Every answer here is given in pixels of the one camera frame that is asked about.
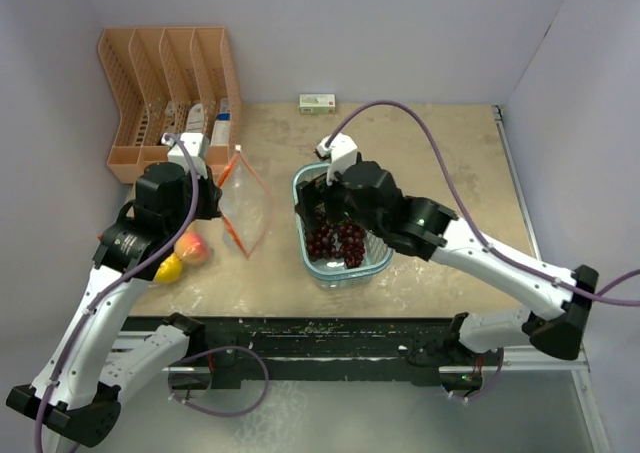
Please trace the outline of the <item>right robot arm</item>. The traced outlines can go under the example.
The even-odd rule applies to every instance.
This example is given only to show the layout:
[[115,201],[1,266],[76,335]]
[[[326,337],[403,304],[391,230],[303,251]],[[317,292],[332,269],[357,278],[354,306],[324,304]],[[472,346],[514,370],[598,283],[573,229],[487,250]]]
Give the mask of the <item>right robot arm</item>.
[[577,358],[599,274],[581,265],[544,263],[491,237],[434,200],[406,195],[392,174],[373,161],[349,167],[332,183],[327,165],[301,168],[292,181],[299,228],[316,227],[319,216],[350,220],[394,252],[433,261],[472,277],[519,301],[513,311],[461,313],[445,339],[446,356],[467,364],[479,353],[531,345],[560,360]]

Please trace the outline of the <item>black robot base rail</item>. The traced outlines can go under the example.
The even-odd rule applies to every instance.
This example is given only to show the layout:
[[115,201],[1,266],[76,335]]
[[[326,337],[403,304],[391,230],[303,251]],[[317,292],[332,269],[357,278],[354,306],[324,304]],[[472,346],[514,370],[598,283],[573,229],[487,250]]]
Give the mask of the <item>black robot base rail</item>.
[[208,379],[214,389],[244,381],[407,382],[479,386],[498,365],[495,351],[471,353],[455,343],[451,318],[201,317],[189,354],[211,357],[173,372]]

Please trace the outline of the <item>peach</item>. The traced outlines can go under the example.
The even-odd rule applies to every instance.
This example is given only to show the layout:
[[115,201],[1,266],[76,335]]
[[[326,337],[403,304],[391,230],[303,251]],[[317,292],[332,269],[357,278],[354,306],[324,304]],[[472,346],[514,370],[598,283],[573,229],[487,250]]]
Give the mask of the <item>peach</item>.
[[194,231],[186,231],[174,244],[174,253],[191,266],[205,263],[209,258],[209,248],[204,239]]

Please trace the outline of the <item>yellow apple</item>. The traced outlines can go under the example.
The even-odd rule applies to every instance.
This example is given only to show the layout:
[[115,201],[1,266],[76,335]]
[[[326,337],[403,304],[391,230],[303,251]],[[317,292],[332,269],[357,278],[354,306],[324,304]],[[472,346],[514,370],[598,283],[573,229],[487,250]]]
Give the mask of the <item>yellow apple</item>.
[[174,283],[180,279],[183,270],[182,260],[176,253],[172,253],[160,264],[153,281],[158,284]]

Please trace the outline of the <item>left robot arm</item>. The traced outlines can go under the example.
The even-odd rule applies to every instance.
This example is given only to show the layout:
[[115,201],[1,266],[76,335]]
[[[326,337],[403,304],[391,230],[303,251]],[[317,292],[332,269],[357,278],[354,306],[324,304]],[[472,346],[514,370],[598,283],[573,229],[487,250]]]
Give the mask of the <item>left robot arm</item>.
[[74,452],[101,443],[122,408],[164,366],[202,360],[204,327],[172,315],[142,345],[106,362],[132,307],[196,219],[220,217],[222,196],[208,166],[154,163],[134,184],[104,231],[81,302],[60,344],[29,384],[6,404],[35,422],[37,452]]

